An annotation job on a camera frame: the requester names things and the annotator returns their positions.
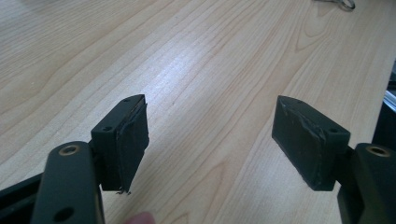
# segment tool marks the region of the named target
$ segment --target table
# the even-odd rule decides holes
[[[396,2],[353,12],[308,0],[27,1],[0,6],[0,189],[89,141],[146,94],[150,144],[107,223],[340,223],[271,138],[276,97],[299,98],[370,142],[396,56]]]

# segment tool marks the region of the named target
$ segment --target tabletop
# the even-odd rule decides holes
[[[396,56],[396,2],[9,0],[0,5],[0,189],[146,94],[150,143],[107,223],[340,223],[271,138],[276,97],[371,142]]]

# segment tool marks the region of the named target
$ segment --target metal clip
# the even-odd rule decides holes
[[[355,2],[353,0],[316,0],[320,2],[334,2],[345,11],[352,11],[355,9]]]

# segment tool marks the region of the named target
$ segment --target wooden table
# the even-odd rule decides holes
[[[271,138],[276,97],[370,142],[396,56],[396,2],[27,1],[0,5],[0,189],[144,93],[150,145],[107,223],[340,223]]]

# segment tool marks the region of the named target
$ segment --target metal ring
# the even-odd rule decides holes
[[[368,146],[366,150],[379,157],[390,157],[390,153],[382,147]]]
[[[346,9],[347,11],[352,11],[355,9],[355,2],[353,0],[347,0],[349,5],[345,2],[345,0],[341,1],[341,6]]]
[[[65,146],[63,148],[61,148],[61,150],[59,150],[59,155],[61,156],[70,156],[73,155],[75,153],[79,152],[79,146],[78,145],[69,145],[69,146]]]

